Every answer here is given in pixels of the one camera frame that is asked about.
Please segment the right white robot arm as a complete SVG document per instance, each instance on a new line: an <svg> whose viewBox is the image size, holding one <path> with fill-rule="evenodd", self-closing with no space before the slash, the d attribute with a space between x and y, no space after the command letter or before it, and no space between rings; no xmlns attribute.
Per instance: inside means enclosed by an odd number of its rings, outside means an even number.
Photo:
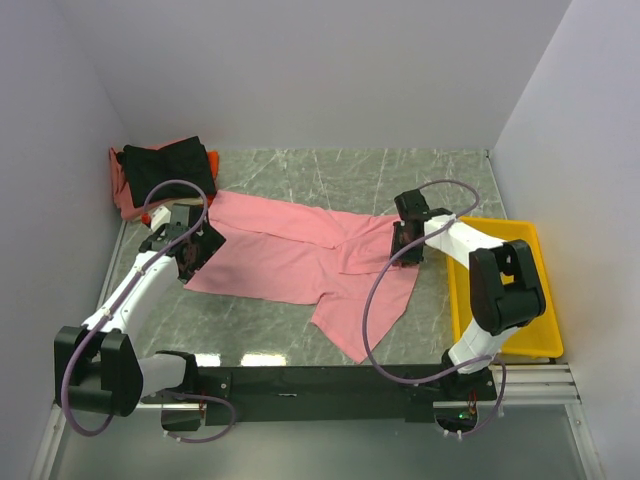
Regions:
<svg viewBox="0 0 640 480"><path fill-rule="evenodd" d="M399 220L393 224L390 259L399 267L424 260L429 246L468 272L472 318L442 357L439 387L460 399L474 386L473 374L488 367L503 344L546 311L546 298L530 245L485 234L451 211L428 206L418 189L394 198Z"/></svg>

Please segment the pink t shirt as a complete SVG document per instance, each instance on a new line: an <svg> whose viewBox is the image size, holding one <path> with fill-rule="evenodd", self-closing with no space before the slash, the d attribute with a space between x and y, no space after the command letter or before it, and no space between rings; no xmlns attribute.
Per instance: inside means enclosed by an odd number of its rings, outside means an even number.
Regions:
<svg viewBox="0 0 640 480"><path fill-rule="evenodd" d="M419 270L384 267L394 215L221 191L209 220L226 242L187 283L191 291L312 305L312 323L357 363L406 311Z"/></svg>

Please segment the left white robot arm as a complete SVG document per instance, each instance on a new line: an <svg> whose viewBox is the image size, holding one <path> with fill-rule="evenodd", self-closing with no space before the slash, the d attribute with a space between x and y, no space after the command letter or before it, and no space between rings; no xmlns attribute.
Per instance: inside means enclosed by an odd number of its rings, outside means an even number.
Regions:
<svg viewBox="0 0 640 480"><path fill-rule="evenodd" d="M193 399L200 388L194 355L160 351L141 358L134 340L166 290L188 283L224 242L202 206L174 205L105 304L80 326L57 333L56 404L64 411L126 417L142 398L162 390L179 402Z"/></svg>

